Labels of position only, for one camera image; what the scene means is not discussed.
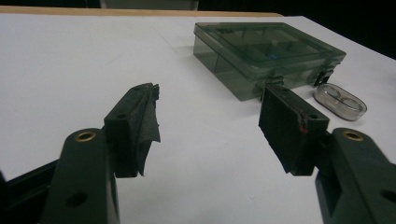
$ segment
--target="white table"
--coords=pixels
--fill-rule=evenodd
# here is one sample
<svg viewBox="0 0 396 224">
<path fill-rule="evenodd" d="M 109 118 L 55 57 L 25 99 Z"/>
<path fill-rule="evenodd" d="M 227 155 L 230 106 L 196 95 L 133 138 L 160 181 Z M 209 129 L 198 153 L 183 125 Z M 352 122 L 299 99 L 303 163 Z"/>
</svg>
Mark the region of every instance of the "white table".
<svg viewBox="0 0 396 224">
<path fill-rule="evenodd" d="M 312 176 L 284 174 L 258 126 L 193 55 L 198 21 L 283 21 L 346 52 L 330 83 L 368 105 L 356 122 L 396 163 L 396 62 L 304 17 L 0 14 L 0 169 L 14 178 L 59 158 L 64 139 L 103 118 L 133 86 L 159 84 L 161 143 L 145 177 L 118 179 L 121 223 L 321 223 Z"/>
</svg>

